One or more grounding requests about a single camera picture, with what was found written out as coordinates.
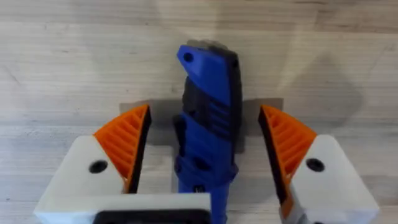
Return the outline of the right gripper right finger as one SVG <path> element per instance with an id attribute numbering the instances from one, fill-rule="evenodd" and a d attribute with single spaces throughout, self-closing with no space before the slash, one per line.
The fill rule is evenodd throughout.
<path id="1" fill-rule="evenodd" d="M 379 213 L 338 141 L 293 116 L 262 105 L 258 118 L 282 223 L 371 223 Z"/>

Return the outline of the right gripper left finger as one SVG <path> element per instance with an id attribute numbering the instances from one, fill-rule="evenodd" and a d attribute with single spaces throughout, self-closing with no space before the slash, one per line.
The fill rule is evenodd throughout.
<path id="1" fill-rule="evenodd" d="M 134 194 L 141 176 L 147 134 L 152 122 L 149 105 L 137 106 L 99 128 L 79 136 L 52 177 L 34 212 L 75 210 L 87 197 Z"/>

